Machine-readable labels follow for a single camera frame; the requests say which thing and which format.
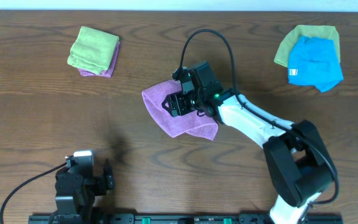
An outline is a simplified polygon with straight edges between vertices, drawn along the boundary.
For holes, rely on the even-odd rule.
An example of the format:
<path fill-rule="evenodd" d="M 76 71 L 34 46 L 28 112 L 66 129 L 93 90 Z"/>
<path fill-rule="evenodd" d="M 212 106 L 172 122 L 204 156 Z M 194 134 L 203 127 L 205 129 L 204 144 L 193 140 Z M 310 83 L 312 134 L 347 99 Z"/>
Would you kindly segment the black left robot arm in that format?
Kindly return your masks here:
<path fill-rule="evenodd" d="M 93 164 L 93 156 L 66 158 L 66 166 L 55 175 L 57 215 L 88 221 L 95 198 L 115 188 L 109 160 L 104 161 L 99 176 L 93 175 Z"/>

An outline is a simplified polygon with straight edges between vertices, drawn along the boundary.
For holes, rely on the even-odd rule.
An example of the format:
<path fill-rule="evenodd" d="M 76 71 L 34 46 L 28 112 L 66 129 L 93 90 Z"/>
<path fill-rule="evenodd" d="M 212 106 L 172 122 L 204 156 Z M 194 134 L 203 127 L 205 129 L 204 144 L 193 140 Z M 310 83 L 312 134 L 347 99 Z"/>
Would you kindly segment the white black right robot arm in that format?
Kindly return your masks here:
<path fill-rule="evenodd" d="M 337 170 L 318 129 L 310 121 L 294 123 L 252 104 L 236 88 L 225 90 L 209 63 L 176 69 L 172 78 L 181 90 L 166 96 L 162 108 L 170 116 L 196 112 L 230 126 L 264 152 L 278 193 L 269 216 L 274 223 L 304 223 L 308 210 L 331 185 Z"/>

